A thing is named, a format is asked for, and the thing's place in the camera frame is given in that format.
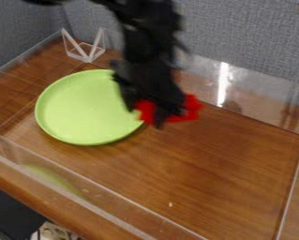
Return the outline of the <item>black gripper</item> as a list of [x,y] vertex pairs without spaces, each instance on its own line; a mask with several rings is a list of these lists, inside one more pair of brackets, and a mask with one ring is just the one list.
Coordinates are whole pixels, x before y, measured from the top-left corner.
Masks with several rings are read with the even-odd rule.
[[171,68],[160,60],[135,64],[118,59],[110,62],[110,67],[130,112],[139,100],[152,101],[156,104],[152,116],[156,128],[162,128],[172,116],[183,115],[186,95],[171,76]]

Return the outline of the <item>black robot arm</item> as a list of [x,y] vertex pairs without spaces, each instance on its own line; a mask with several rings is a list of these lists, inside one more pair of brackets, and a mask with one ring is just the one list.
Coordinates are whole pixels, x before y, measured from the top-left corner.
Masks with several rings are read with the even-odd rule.
[[160,128],[184,113],[186,94],[172,77],[182,16],[172,0],[90,0],[111,11],[122,29],[123,58],[110,62],[130,111]]

